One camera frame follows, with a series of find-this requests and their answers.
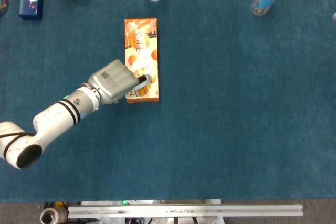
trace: gray floor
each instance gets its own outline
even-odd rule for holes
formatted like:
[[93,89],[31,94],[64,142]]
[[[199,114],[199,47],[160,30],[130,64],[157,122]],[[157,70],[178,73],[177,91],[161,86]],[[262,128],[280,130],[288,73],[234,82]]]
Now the gray floor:
[[[296,204],[303,205],[303,217],[225,218],[225,224],[336,224],[336,199],[224,201],[225,204]],[[0,204],[0,224],[39,224],[37,203]]]

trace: black band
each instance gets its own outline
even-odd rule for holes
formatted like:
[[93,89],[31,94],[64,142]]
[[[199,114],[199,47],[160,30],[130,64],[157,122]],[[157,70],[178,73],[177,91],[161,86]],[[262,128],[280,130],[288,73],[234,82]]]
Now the black band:
[[76,114],[77,114],[78,122],[80,122],[80,114],[79,114],[79,111],[77,110],[76,106],[73,105],[73,103],[70,102],[70,101],[67,100],[67,99],[62,99],[62,101],[65,101],[65,102],[67,102],[68,104],[70,104],[70,106],[74,109],[74,111],[75,111]]
[[7,146],[5,147],[5,149],[4,149],[4,154],[3,154],[3,156],[4,156],[4,159],[5,160],[7,160],[6,159],[6,155],[7,155],[7,151],[8,151],[8,149],[9,149],[9,147],[16,141],[16,140],[18,140],[19,138],[21,138],[21,137],[23,137],[23,136],[34,136],[34,134],[31,134],[31,133],[27,133],[27,132],[19,132],[19,133],[16,133],[16,135],[17,135],[17,137],[15,137],[15,138],[13,138],[8,144],[7,144]]
[[69,111],[69,113],[70,113],[70,115],[71,115],[71,117],[72,117],[72,119],[73,119],[73,124],[75,125],[76,124],[76,118],[75,118],[75,115],[73,114],[73,112],[71,111],[71,109],[69,109],[68,108],[68,106],[66,106],[64,103],[62,103],[62,102],[57,102],[58,104],[61,104],[64,108],[66,108],[67,109],[67,111]]

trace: blue carpet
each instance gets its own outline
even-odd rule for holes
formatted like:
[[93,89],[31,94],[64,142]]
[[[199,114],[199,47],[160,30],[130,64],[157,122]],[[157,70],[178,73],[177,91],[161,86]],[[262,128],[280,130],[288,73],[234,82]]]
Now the blue carpet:
[[0,121],[33,117],[124,60],[124,19],[158,18],[160,102],[104,106],[0,201],[336,197],[335,0],[45,0],[0,19]]

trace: white robotic arm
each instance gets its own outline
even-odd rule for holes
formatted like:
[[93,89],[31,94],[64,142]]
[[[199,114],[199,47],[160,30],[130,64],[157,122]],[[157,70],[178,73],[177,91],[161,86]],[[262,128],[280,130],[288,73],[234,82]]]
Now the white robotic arm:
[[36,115],[36,134],[27,133],[12,122],[0,123],[0,157],[18,169],[30,166],[54,139],[96,111],[100,104],[117,103],[151,78],[137,78],[120,60],[111,62],[75,92]]

